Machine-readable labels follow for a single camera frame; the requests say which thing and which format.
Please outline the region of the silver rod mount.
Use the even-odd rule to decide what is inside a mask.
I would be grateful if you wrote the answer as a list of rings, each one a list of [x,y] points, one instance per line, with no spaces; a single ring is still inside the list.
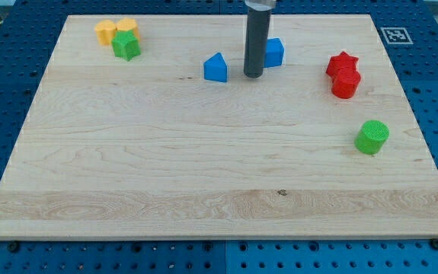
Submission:
[[[256,11],[270,11],[276,7],[276,0],[245,0],[245,4]]]

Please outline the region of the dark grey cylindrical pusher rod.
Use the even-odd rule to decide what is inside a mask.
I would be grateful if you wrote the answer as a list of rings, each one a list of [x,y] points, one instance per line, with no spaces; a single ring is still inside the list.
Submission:
[[[263,74],[270,16],[271,10],[248,9],[243,72],[249,78],[259,78]]]

